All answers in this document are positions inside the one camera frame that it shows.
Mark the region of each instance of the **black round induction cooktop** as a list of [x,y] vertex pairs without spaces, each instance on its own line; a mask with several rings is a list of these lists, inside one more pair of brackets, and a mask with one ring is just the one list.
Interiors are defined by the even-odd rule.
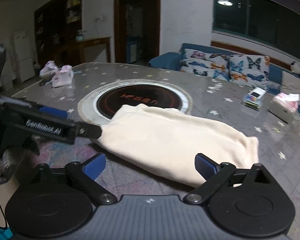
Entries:
[[98,111],[111,119],[123,105],[145,104],[161,108],[181,109],[182,102],[173,91],[156,85],[127,85],[104,93],[97,101]]

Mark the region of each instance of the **star-patterned tablecloth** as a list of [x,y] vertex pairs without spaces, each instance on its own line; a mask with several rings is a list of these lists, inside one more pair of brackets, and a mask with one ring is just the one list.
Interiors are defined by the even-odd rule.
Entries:
[[[300,118],[287,124],[267,111],[272,95],[264,96],[260,111],[242,105],[242,98],[251,89],[231,82],[214,80],[190,73],[113,63],[85,63],[74,68],[72,85],[53,89],[38,83],[20,91],[15,97],[56,107],[80,120],[77,104],[93,90],[119,80],[148,79],[181,87],[193,99],[191,115],[224,122],[246,136],[259,139],[259,160],[275,177],[296,207],[296,218],[289,236],[300,240]],[[40,157],[32,157],[33,165],[48,163],[63,167],[71,161],[84,161],[100,150],[88,139],[77,138],[75,145],[46,141],[36,137]],[[97,182],[116,196],[122,194],[179,194],[191,188],[149,174],[109,153],[107,167]]]

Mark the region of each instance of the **doorway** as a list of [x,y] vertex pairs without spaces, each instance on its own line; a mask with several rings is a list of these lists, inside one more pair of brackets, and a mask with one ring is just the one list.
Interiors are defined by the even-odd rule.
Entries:
[[115,61],[147,65],[159,56],[161,0],[114,0]]

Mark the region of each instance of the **sofa armrest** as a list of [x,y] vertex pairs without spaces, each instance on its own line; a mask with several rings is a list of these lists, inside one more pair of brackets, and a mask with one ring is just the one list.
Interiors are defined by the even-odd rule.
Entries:
[[149,66],[179,71],[181,67],[181,55],[176,52],[168,52],[149,61]]

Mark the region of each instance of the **tissue box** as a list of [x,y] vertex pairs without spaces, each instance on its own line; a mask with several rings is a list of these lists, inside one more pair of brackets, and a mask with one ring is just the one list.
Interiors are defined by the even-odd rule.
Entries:
[[293,120],[293,116],[298,109],[297,101],[285,101],[284,98],[287,95],[280,93],[276,95],[270,105],[269,111],[285,121],[290,123]]

